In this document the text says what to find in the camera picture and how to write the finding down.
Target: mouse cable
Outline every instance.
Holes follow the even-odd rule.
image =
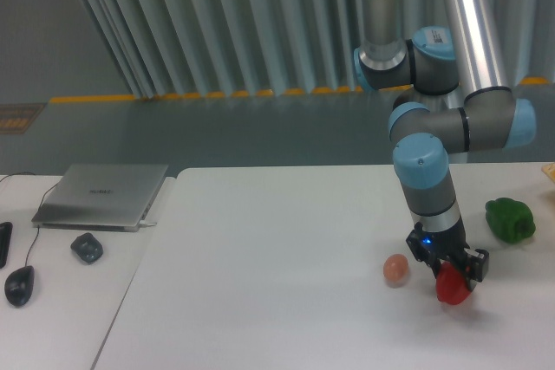
[[[6,175],[5,177],[3,177],[2,179],[0,179],[0,182],[4,181],[6,178],[9,177],[15,177],[16,175],[36,175],[33,172],[16,172],[16,173],[11,173],[10,175]]]
[[[44,199],[46,198],[46,194],[48,194],[50,191],[52,191],[54,189],[54,187],[58,185],[57,183],[52,185],[43,195],[42,195],[42,199],[41,199],[41,203],[38,205],[38,208],[42,207],[42,203],[44,202]],[[31,243],[29,250],[27,251],[27,257],[25,257],[25,266],[27,266],[27,263],[29,262],[29,255],[31,254],[31,249],[33,249],[33,246],[36,243],[36,240],[38,238],[38,233],[41,232],[41,226],[37,225],[36,227],[36,236],[35,236],[35,240],[33,240],[33,243]]]

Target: robotic arm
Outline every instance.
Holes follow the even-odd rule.
[[[408,101],[394,109],[388,127],[415,223],[408,247],[436,277],[441,262],[450,262],[473,290],[489,255],[467,244],[447,154],[525,145],[536,120],[530,101],[515,100],[509,88],[489,1],[444,1],[452,32],[428,27],[405,41],[395,25],[397,0],[363,0],[364,40],[354,58],[365,89],[412,84],[441,97],[460,84],[464,106],[430,112]]]

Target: table surface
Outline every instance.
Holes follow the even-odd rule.
[[[555,185],[540,167],[451,166],[467,241],[491,253],[456,307],[404,243],[392,166],[185,170],[96,369],[550,368]],[[531,206],[532,239],[493,236],[498,197]],[[393,253],[411,268],[397,289],[382,276]]]
[[[13,223],[8,262],[0,282],[24,266],[36,235],[31,219],[42,195],[60,177],[14,176],[0,183],[0,221]],[[148,214],[155,222],[173,179],[167,179]],[[90,369],[155,227],[135,233],[93,231],[104,248],[91,265],[70,249],[82,230],[41,228],[29,256],[35,286],[29,302],[0,300],[0,367],[10,370]]]

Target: laptop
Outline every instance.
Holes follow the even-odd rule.
[[[167,165],[72,165],[39,207],[35,227],[137,231]]]

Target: black computer mouse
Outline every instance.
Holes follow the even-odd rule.
[[[96,262],[104,253],[101,242],[90,233],[85,233],[76,238],[71,244],[71,250],[87,264]]]
[[[10,273],[3,291],[8,302],[14,307],[22,307],[33,295],[33,283],[35,282],[35,268],[25,266]]]

